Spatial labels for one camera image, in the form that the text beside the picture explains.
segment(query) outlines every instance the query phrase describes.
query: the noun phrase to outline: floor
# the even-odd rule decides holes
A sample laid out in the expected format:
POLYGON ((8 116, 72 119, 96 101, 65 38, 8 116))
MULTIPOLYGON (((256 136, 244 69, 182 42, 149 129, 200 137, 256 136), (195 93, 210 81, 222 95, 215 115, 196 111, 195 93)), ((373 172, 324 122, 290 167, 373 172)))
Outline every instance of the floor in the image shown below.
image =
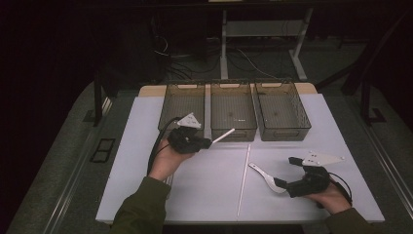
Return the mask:
MULTIPOLYGON (((211 39, 207 60, 175 55, 168 68, 168 79, 219 79, 219 44, 211 39)), ((266 77, 300 82, 287 53, 293 42, 285 39, 259 39, 229 42, 230 78, 266 77)), ((351 64, 364 45, 344 45, 339 41, 305 41, 300 59, 308 82, 316 84, 351 64)), ((400 197, 403 191, 389 174, 399 174, 406 187, 413 187, 413 134, 373 88, 371 107, 378 108, 387 122, 366 126, 359 118, 359 92, 345 97, 340 92, 346 77, 319 89, 349 146, 357 165, 375 197, 386 221, 374 223, 384 233, 410 233, 412 215, 400 197), (383 163, 381 158, 390 161, 383 163), (393 164, 395 170, 385 170, 393 164)), ((94 220, 106 180, 128 120, 137 91, 121 91, 106 103, 104 117, 97 127, 91 122, 94 109, 93 84, 78 97, 54 145, 27 193, 8 233, 107 233, 109 226, 94 220), (114 138, 115 145, 106 163, 92 163, 98 141, 114 138)), ((167 226, 165 233, 328 233, 322 223, 314 225, 259 226, 167 226)))

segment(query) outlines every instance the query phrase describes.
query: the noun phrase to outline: hand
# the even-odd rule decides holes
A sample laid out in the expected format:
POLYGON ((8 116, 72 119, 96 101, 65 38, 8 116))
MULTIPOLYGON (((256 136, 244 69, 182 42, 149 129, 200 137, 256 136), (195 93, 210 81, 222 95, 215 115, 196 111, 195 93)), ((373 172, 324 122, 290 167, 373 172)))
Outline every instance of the hand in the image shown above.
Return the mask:
POLYGON ((158 145, 158 155, 155 157, 151 172, 148 176, 164 181, 178 169, 183 161, 191 158, 193 155, 194 153, 180 154, 176 152, 169 145, 168 140, 163 139, 158 145))
POLYGON ((341 213, 352 207, 344 195, 333 183, 330 183, 323 192, 304 196, 305 198, 321 203, 332 215, 341 213))

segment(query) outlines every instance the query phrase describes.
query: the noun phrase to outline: storage tray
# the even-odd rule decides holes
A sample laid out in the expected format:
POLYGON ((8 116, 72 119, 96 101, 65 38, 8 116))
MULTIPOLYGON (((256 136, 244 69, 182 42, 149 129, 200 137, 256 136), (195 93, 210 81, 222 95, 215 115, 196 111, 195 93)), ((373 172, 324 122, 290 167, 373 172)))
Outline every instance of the storage tray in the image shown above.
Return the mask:
POLYGON ((311 124, 294 83, 255 80, 253 95, 263 141, 305 138, 311 124))
MULTIPOLYGON (((196 136, 204 137, 205 96, 206 85, 204 81, 170 81, 167 84, 158 130, 161 131, 174 117, 184 117, 189 113, 194 113, 201 124, 196 136)), ((179 127, 176 123, 177 121, 174 121, 167 127, 165 136, 171 130, 179 127)))
POLYGON ((210 98, 212 139, 236 129, 221 141, 254 141, 257 123, 247 80, 212 80, 210 98))

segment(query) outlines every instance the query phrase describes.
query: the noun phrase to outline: green sleeve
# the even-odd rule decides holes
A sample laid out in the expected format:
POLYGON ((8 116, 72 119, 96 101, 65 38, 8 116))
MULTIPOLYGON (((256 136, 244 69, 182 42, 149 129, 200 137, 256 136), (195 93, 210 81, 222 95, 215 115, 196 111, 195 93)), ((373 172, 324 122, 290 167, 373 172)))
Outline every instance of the green sleeve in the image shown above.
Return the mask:
POLYGON ((330 216, 326 220, 326 224, 333 234, 382 233, 369 224, 354 208, 330 216))
POLYGON ((137 191, 125 199, 117 211, 110 234, 162 233, 169 192, 170 186, 152 177, 145 177, 137 191))

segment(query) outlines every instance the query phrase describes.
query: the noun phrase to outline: white table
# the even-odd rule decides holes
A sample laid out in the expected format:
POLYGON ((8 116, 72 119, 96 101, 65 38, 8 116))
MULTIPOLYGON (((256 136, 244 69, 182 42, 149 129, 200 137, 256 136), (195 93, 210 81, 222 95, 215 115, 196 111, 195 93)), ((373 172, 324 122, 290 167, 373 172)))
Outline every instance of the white table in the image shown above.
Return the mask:
MULTIPOLYGON (((289 165, 288 157, 304 158, 310 150, 345 157, 345 162, 328 165, 327 170, 341 176, 351 186, 354 207, 361 215, 370 222, 383 221, 383 215, 323 96, 312 94, 315 92, 311 87, 310 91, 299 89, 312 124, 303 141, 264 142, 257 131, 254 142, 218 142, 210 149, 202 150, 185 161, 174 175, 166 205, 166 223, 320 222, 328 213, 316 208, 313 202, 304 198, 290 198, 287 193, 276 194, 263 177, 251 168, 247 168, 244 178, 245 163, 253 162, 271 176, 288 182, 301 179, 303 169, 289 165)), ((131 108, 96 215, 98 221, 112 223, 124 199, 135 192, 146 175, 148 157, 159 133, 157 126, 165 86, 147 88, 142 88, 144 92, 141 91, 131 108)), ((206 137, 210 137, 209 104, 206 90, 206 137)))

